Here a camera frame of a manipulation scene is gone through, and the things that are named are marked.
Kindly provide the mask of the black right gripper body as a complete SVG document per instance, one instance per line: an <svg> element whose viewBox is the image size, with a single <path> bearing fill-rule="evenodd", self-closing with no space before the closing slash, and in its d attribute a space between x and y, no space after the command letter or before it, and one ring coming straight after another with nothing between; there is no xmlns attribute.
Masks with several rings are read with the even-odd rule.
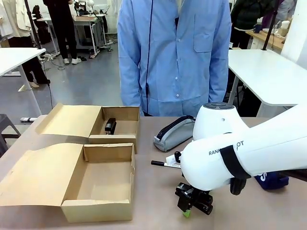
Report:
<svg viewBox="0 0 307 230"><path fill-rule="evenodd" d="M212 203L213 197L209 194L209 191L202 191L194 188L191 185L185 183L179 183L176 187L175 194L177 196L185 195L191 199L195 199L201 203Z"/></svg>

